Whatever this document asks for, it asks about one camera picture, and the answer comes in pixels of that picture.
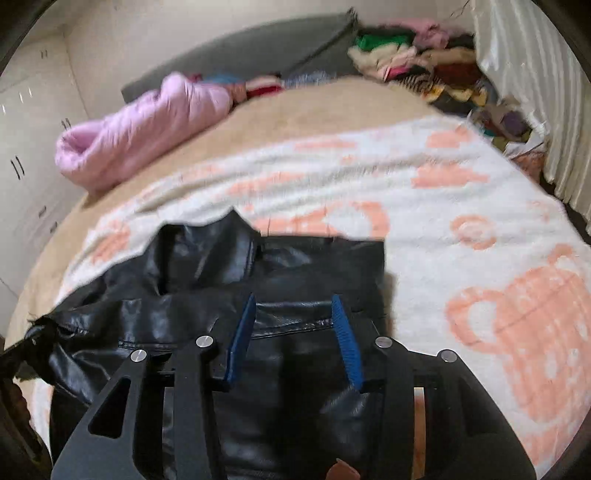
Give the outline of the person's right hand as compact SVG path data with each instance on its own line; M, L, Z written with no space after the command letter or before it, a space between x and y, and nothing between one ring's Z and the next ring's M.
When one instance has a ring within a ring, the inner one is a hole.
M360 480L360 478L360 473L341 459L335 461L335 464L329 468L325 475L325 480Z

